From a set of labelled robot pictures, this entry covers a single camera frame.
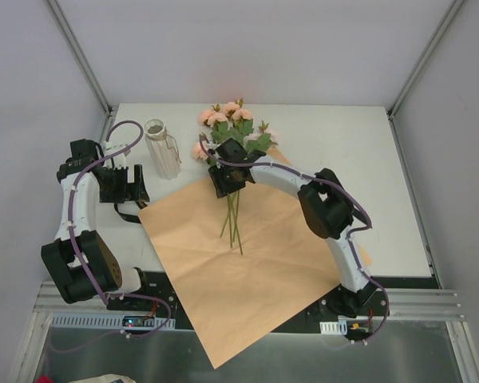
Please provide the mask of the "green and orange wrapping paper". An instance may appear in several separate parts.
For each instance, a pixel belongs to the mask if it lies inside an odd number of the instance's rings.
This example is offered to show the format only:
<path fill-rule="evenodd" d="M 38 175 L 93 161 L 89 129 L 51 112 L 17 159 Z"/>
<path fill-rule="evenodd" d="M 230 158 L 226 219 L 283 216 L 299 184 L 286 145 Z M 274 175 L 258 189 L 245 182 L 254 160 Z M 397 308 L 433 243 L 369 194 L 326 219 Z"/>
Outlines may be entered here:
<path fill-rule="evenodd" d="M 262 184 L 239 199 L 240 244 L 223 223 L 225 199 L 210 179 L 140 211 L 142 226 L 214 368 L 339 284 L 326 243 L 299 201 Z"/>

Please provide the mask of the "black ribbon with gold text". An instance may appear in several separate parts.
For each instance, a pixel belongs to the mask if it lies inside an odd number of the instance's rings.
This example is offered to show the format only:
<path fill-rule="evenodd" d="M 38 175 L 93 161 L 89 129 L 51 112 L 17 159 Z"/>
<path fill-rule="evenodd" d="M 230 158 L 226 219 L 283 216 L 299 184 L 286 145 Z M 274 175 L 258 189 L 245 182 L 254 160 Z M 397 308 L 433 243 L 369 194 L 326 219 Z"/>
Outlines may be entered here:
<path fill-rule="evenodd" d="M 144 201 L 136 201 L 136 205 L 138 206 L 138 208 L 140 210 L 146 208 L 148 206 L 148 204 Z M 138 215 L 134 215 L 134 214 L 129 214 L 129 213 L 126 213 L 126 212 L 121 212 L 119 210 L 119 204 L 118 203 L 115 203 L 113 205 L 113 208 L 115 210 L 115 212 L 127 223 L 136 223 L 136 224 L 141 224 L 141 220 L 139 219 Z"/>

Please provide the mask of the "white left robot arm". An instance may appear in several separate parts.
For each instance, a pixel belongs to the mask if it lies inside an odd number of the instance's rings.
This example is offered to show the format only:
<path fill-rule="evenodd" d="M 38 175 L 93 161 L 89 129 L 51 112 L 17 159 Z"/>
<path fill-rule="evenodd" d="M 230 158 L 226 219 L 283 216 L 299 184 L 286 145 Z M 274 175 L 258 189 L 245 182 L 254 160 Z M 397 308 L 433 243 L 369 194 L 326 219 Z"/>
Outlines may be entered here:
<path fill-rule="evenodd" d="M 41 248 L 41 258 L 62 299 L 83 302 L 96 295 L 125 294 L 134 310 L 152 303 L 147 277 L 138 267 L 123 268 L 97 231 L 97 205 L 118 207 L 134 202 L 146 207 L 149 196 L 143 169 L 128 167 L 127 144 L 93 140 L 71 142 L 71 156 L 56 177 L 64 197 L 61 223 L 52 243 Z"/>

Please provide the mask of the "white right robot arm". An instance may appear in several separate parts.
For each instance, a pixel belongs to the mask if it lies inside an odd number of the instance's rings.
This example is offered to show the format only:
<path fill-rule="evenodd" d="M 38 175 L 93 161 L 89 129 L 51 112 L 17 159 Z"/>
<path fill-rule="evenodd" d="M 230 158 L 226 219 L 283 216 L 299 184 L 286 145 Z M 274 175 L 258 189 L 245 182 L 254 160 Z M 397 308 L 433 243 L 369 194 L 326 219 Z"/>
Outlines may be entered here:
<path fill-rule="evenodd" d="M 334 172 L 324 168 L 308 175 L 264 152 L 248 153 L 233 139 L 210 149 L 204 147 L 206 142 L 200 138 L 200 147 L 216 162 L 208 172 L 217 197 L 238 192 L 248 183 L 267 185 L 295 197 L 311 232 L 326 242 L 340 275 L 339 285 L 327 298 L 329 310 L 349 318 L 368 310 L 376 286 L 353 238 L 353 223 L 358 219 L 368 226 L 370 221 L 356 208 Z"/>

